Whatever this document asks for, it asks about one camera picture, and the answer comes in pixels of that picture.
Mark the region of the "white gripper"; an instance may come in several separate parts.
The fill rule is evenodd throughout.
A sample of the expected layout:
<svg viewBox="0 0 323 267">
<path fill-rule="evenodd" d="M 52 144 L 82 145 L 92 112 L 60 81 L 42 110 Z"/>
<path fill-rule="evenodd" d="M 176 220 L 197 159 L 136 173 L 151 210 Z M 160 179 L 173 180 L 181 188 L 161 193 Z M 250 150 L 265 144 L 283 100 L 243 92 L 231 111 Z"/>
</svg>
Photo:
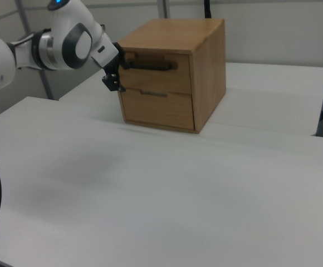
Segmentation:
<svg viewBox="0 0 323 267">
<path fill-rule="evenodd" d="M 118 55 L 119 62 L 112 62 Z M 125 51 L 117 43 L 112 43 L 109 36 L 103 32 L 92 35 L 91 59 L 104 70 L 102 82 L 111 92 L 125 92 L 125 87 L 120 82 L 119 65 L 128 70 L 130 65 L 125 59 Z"/>
</svg>

